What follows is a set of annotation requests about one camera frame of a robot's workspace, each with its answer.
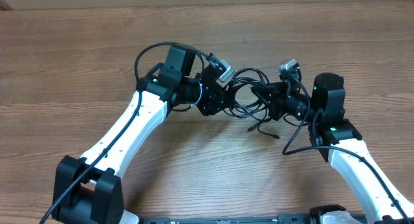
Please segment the black USB cable metallic plugs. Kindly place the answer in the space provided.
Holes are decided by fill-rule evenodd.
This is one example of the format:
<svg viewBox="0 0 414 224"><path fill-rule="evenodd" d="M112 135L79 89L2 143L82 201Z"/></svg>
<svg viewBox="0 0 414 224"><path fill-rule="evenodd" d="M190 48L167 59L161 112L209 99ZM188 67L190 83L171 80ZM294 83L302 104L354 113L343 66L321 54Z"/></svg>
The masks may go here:
<svg viewBox="0 0 414 224"><path fill-rule="evenodd" d="M268 85L268 80L264 78L256 80L249 77L232 78L232 80L226 85L227 91L229 91L232 96L232 105L227 110L224 110L224 112L235 118L245 119L251 117L257 121L254 125L247 129L247 132L251 132L255 129L260 131L260 125L270 120L270 118L267 118L267 107L264 101L260 98L256 98L254 102L249 104L241 104L236 100L236 94L241 88L246 86L262 87L265 85Z"/></svg>

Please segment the black USB cable matte plugs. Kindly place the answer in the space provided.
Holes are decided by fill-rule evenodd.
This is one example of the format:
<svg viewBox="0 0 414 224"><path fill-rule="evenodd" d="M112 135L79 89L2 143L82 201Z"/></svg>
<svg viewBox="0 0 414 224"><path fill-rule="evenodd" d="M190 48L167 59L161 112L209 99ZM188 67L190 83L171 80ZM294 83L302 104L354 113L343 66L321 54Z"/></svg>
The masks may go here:
<svg viewBox="0 0 414 224"><path fill-rule="evenodd" d="M269 84L268 76L258 68L238 70L224 87L230 93L231 101L230 107L227 107L224 113L238 119L262 120L261 112L266 112L265 103L253 94L251 88Z"/></svg>

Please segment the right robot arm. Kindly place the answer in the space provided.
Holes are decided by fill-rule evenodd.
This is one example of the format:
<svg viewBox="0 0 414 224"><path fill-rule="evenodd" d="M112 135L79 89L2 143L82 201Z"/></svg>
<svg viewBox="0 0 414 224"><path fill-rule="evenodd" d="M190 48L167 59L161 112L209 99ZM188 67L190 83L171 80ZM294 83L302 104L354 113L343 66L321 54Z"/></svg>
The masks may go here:
<svg viewBox="0 0 414 224"><path fill-rule="evenodd" d="M371 156L360 132L344 117L343 77L321 73L312 92L304 88L299 72L282 71L280 82L252 87L265 103L270 118L285 115L307 125L311 145L283 155L318 150L347 183L362 207L368 223L412 223L413 203L386 177Z"/></svg>

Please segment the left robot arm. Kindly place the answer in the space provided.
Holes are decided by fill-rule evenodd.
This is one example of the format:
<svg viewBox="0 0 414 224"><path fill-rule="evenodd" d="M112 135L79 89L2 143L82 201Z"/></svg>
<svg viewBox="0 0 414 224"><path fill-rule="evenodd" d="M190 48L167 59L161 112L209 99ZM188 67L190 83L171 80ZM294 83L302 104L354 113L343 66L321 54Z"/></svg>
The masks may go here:
<svg viewBox="0 0 414 224"><path fill-rule="evenodd" d="M151 132L176 106L195 106L204 116L232 105L222 84L234 69L214 54L169 42L164 62L136 75L133 97L110 130L80 158L64 156L56 168L51 207L41 219L61 223L139 223L125 209L122 179Z"/></svg>

